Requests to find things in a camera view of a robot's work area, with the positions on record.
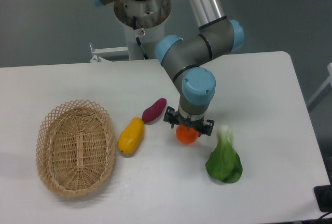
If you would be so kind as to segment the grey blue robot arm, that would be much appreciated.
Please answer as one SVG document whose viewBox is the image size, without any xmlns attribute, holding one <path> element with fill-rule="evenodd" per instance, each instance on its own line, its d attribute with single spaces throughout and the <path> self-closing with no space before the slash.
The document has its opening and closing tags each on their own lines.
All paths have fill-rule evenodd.
<svg viewBox="0 0 332 224">
<path fill-rule="evenodd" d="M 244 43 L 244 30 L 224 13 L 219 0 L 189 0 L 199 34 L 191 39 L 165 35 L 170 0 L 92 0 L 97 6 L 114 5 L 122 24 L 130 60 L 156 59 L 180 94 L 177 109 L 168 107 L 165 122 L 211 135 L 214 121 L 205 113 L 214 96 L 216 80 L 205 63 L 228 54 Z"/>
</svg>

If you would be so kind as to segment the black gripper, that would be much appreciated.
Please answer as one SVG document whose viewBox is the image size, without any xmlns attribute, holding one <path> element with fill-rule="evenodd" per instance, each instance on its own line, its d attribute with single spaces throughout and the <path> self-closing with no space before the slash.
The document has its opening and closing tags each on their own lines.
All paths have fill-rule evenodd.
<svg viewBox="0 0 332 224">
<path fill-rule="evenodd" d="M 215 121 L 212 119 L 204 120 L 205 113 L 199 115 L 186 115 L 176 111 L 171 106 L 166 108 L 163 121 L 171 125 L 173 129 L 175 125 L 183 125 L 188 128 L 193 128 L 199 132 L 198 136 L 211 136 Z"/>
</svg>

